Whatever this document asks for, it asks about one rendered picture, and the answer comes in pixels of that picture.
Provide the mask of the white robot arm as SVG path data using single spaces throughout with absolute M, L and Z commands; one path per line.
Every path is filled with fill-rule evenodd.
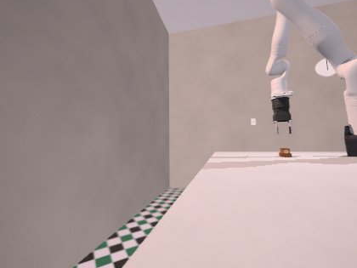
M 319 10 L 305 0 L 270 0 L 277 10 L 271 56 L 266 67 L 269 76 L 282 75 L 271 81 L 271 91 L 287 88 L 287 74 L 290 64 L 279 60 L 286 56 L 291 24 L 331 64 L 340 78 L 347 78 L 344 99 L 351 134 L 357 135 L 357 55 L 344 43 L 337 26 Z

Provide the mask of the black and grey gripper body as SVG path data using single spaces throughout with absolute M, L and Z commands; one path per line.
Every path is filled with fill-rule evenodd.
M 289 96 L 293 96 L 293 92 L 288 91 L 287 88 L 276 88 L 272 90 L 273 121 L 287 122 L 292 120 L 289 112 Z

